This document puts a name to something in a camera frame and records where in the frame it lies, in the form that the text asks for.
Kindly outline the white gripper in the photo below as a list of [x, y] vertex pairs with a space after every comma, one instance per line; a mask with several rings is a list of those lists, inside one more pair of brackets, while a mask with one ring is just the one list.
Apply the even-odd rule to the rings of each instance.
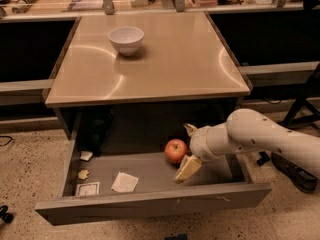
[[183, 183], [193, 176], [201, 168], [202, 162], [217, 159], [217, 156], [210, 150], [207, 144], [208, 126], [197, 128], [190, 123], [184, 123], [183, 127], [190, 137], [189, 149], [193, 155], [186, 155], [182, 159], [180, 167], [174, 176], [176, 183]]

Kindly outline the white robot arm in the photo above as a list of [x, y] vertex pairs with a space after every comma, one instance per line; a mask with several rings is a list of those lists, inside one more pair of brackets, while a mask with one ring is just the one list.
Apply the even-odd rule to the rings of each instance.
[[320, 177], [320, 138], [289, 130], [251, 109], [237, 109], [225, 123], [196, 128], [185, 123], [191, 156], [185, 157], [175, 181], [184, 182], [204, 163], [219, 156], [270, 151]]

